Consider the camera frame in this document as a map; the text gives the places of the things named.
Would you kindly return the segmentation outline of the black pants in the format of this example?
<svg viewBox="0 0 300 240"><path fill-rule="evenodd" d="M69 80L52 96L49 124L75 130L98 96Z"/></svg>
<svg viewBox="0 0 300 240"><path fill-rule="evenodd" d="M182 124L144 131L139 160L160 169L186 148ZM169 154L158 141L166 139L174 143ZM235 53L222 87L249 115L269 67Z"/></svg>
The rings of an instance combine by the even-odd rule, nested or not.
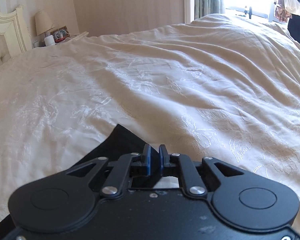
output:
<svg viewBox="0 0 300 240"><path fill-rule="evenodd" d="M146 143L121 125L70 169L18 189L0 239L169 239L168 193L155 185L179 177L180 156L160 175L159 148L145 175Z"/></svg>

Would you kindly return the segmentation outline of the cream embroidered bedspread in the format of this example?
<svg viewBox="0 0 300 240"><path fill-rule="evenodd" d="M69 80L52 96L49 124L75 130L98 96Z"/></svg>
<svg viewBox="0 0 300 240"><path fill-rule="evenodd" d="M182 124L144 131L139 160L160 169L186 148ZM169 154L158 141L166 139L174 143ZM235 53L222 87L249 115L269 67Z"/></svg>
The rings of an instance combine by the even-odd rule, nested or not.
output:
<svg viewBox="0 0 300 240"><path fill-rule="evenodd" d="M278 25L213 14L7 61L0 221L16 188L69 168L117 124L153 146L283 183L300 199L300 44Z"/></svg>

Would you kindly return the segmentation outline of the cream right nightstand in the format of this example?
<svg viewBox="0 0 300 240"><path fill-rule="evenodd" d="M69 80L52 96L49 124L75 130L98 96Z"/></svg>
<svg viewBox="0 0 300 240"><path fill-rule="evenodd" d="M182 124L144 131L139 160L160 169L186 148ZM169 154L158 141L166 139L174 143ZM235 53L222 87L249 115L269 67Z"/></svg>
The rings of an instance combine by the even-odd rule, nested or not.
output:
<svg viewBox="0 0 300 240"><path fill-rule="evenodd" d="M88 34L89 34L89 32L87 32L87 31L84 31L84 32L82 32L82 33L80 33L80 34L70 34L70 36L67 37L67 38L65 39L65 41L79 40L79 39L81 39L81 38L83 38L83 37L87 37Z"/></svg>

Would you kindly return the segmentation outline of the framed photo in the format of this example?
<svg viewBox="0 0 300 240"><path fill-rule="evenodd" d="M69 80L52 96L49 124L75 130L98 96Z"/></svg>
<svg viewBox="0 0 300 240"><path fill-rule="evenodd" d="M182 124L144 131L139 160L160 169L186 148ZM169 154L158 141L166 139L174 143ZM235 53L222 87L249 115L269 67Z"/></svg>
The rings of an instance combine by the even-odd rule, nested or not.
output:
<svg viewBox="0 0 300 240"><path fill-rule="evenodd" d="M51 31L50 34L53 36L53 39L56 43L62 42L66 38L70 37L70 33L66 25Z"/></svg>

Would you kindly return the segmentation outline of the white cylindrical speaker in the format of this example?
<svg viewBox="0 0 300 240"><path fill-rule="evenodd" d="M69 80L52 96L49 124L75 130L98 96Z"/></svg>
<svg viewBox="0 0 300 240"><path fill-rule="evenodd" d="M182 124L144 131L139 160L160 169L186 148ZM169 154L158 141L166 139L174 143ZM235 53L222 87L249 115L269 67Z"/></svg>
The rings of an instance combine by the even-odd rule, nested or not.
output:
<svg viewBox="0 0 300 240"><path fill-rule="evenodd" d="M44 38L44 43L45 43L45 46L48 47L48 46L53 46L55 45L55 40L54 40L54 37L52 35L49 35L49 36L46 36Z"/></svg>

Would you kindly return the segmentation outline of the beige bedside lamp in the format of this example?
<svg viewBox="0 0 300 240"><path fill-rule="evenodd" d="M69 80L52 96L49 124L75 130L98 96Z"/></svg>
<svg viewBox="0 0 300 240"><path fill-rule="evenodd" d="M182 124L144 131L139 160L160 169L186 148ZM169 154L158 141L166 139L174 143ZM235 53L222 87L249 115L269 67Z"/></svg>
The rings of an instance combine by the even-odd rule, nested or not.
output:
<svg viewBox="0 0 300 240"><path fill-rule="evenodd" d="M34 19L36 24L37 36L45 34L46 32L52 30L55 27L49 14L44 9L38 11L34 16Z"/></svg>

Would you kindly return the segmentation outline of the cream tufted headboard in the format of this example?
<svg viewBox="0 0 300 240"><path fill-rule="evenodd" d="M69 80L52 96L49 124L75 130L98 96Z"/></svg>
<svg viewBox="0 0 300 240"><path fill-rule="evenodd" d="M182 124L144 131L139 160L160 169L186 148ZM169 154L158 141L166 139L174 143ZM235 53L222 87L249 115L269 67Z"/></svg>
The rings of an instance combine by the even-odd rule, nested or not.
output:
<svg viewBox="0 0 300 240"><path fill-rule="evenodd" d="M0 65L33 48L23 11L23 5L10 13L0 11Z"/></svg>

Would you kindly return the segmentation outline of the hanging clothes on rack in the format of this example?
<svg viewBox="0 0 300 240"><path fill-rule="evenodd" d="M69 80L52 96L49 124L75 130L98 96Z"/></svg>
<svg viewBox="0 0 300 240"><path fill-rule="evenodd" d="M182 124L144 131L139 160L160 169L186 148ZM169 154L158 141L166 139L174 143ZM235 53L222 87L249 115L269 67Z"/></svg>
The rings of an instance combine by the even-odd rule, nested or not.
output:
<svg viewBox="0 0 300 240"><path fill-rule="evenodd" d="M288 23L291 37L300 44L300 0L275 0L273 17Z"/></svg>

